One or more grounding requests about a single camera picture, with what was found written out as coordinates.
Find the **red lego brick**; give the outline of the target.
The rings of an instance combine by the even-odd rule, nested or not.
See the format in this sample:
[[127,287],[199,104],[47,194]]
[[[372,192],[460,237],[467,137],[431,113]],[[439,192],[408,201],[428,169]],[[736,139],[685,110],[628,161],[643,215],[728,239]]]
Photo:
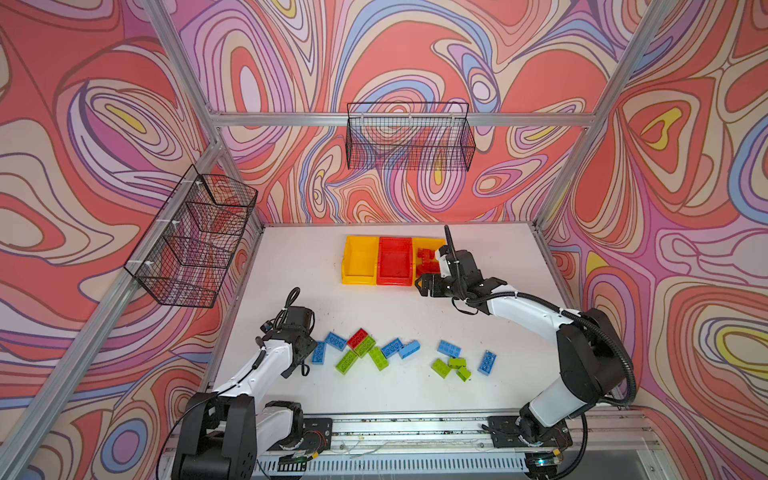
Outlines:
[[360,328],[348,339],[347,346],[354,350],[368,337],[368,332],[365,329]]

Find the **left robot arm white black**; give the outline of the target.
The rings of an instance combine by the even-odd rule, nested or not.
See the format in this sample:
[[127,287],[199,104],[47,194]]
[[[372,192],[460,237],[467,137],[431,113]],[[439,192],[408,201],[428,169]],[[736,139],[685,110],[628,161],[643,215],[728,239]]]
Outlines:
[[300,403],[277,400],[257,409],[278,380],[310,373],[308,358],[318,345],[312,337],[315,314],[296,304],[300,292],[292,288],[276,316],[261,326],[256,353],[243,367],[214,391],[188,401],[174,424],[179,439],[172,479],[249,479],[268,448],[302,441]]

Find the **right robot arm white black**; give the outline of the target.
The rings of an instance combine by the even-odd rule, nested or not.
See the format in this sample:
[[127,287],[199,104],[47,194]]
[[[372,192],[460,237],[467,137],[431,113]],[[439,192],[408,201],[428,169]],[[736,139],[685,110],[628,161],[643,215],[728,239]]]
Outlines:
[[436,249],[420,247],[414,286],[426,298],[447,298],[465,315],[483,314],[512,322],[554,346],[558,375],[525,403],[508,430],[512,437],[539,447],[561,433],[569,419],[599,404],[629,407],[638,394],[630,354],[607,315],[598,308],[564,308],[521,291],[507,281],[485,276],[473,254],[458,249],[449,229]]

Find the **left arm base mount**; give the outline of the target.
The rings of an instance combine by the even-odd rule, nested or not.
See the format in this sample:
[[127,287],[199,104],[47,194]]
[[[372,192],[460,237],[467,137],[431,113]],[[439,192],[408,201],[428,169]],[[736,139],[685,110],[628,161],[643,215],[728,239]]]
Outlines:
[[333,420],[330,417],[304,419],[299,436],[271,446],[269,454],[307,456],[323,453],[332,445]]

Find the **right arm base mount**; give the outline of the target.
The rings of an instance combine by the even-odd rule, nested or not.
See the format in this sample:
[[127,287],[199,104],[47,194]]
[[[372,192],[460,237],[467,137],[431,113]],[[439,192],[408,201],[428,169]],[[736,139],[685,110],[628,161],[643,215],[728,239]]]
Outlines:
[[565,449],[573,445],[564,421],[543,427],[518,415],[490,416],[481,429],[491,436],[495,448]]

